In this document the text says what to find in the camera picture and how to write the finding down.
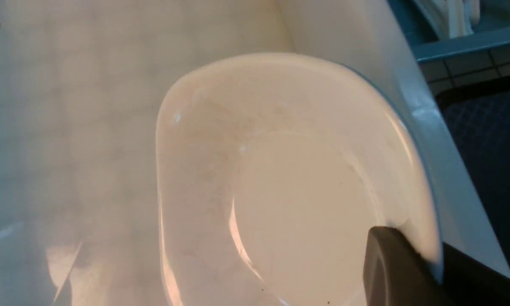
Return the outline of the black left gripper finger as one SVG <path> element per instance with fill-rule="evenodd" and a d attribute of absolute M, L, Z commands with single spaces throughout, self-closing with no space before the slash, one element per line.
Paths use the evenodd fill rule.
<path fill-rule="evenodd" d="M 368 233 L 363 284 L 368 306 L 510 306 L 510 279 L 449 244 L 443 282 L 395 228 Z"/>

